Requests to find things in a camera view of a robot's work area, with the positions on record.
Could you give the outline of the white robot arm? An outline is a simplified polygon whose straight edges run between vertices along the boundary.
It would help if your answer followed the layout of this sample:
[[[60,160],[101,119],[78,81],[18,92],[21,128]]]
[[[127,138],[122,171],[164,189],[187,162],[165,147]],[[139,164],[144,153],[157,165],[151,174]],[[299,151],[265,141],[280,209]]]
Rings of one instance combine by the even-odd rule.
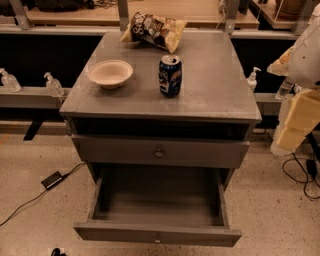
[[[269,65],[271,74],[284,76],[302,88],[281,103],[271,152],[294,153],[320,123],[320,17],[315,18],[294,45]]]

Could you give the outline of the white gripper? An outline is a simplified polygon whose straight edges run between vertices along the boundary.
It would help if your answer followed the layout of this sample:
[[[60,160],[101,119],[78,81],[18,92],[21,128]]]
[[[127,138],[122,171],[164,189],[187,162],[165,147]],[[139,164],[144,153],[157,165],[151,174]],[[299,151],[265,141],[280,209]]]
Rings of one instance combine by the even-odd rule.
[[[277,76],[290,75],[289,62],[294,47],[288,48],[277,60],[271,63],[267,72]],[[306,89],[295,95],[291,101],[290,110],[284,128],[276,127],[270,150],[274,155],[284,156],[294,153],[320,122],[320,92]]]

